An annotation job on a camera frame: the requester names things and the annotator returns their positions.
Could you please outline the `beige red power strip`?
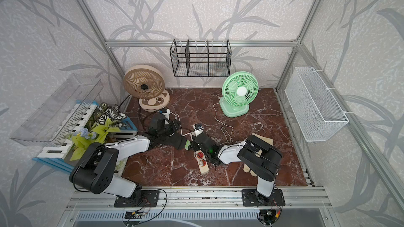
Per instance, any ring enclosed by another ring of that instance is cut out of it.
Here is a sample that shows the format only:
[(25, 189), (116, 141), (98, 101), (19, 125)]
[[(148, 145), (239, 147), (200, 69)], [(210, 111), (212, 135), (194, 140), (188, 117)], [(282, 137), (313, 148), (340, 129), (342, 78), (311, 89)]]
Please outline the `beige red power strip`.
[(206, 157), (202, 151), (196, 151), (194, 153), (194, 157), (197, 160), (199, 169), (201, 174), (208, 174), (209, 173), (209, 166), (207, 164)]

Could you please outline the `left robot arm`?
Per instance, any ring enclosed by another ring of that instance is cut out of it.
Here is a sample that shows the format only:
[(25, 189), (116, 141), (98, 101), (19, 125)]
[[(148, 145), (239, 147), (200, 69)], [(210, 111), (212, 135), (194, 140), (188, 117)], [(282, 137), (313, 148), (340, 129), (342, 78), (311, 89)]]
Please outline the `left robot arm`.
[(135, 191), (141, 190), (142, 187), (117, 176), (115, 174), (117, 163), (160, 145), (168, 145), (176, 149), (183, 148), (187, 139), (178, 133), (180, 128), (180, 121), (170, 120), (167, 113), (156, 113), (150, 121), (148, 130), (134, 138), (119, 141), (113, 145), (93, 143), (74, 167), (69, 181), (76, 190), (81, 187), (81, 192), (109, 193), (133, 198), (136, 196)]

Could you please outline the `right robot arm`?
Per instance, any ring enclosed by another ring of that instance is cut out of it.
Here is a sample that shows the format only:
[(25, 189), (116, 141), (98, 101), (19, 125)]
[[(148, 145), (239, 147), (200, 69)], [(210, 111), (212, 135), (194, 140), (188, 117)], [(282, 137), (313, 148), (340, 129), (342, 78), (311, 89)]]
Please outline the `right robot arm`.
[(276, 147), (257, 135), (250, 135), (240, 143), (223, 146), (215, 143), (204, 132), (191, 138), (192, 148), (200, 150), (204, 154), (204, 159), (213, 165), (244, 163), (258, 177), (256, 193), (264, 198), (271, 196), (283, 158), (281, 151)]

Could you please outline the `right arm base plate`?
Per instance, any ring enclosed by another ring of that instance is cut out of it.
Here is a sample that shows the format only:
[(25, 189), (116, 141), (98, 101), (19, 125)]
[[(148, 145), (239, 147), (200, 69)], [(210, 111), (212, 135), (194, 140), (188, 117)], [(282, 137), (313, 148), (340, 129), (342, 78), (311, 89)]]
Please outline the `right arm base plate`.
[(275, 188), (268, 197), (258, 193), (255, 189), (244, 189), (242, 190), (242, 200), (244, 207), (283, 207), (286, 205), (283, 191), (277, 188)]

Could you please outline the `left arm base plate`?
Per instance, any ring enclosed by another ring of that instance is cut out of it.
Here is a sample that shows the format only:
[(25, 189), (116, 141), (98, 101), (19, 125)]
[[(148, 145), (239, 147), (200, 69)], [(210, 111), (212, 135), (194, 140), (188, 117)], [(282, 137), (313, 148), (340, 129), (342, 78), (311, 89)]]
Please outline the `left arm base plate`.
[(133, 207), (157, 207), (159, 199), (159, 190), (142, 190), (135, 191), (130, 198), (117, 196), (114, 207), (115, 208), (133, 208)]

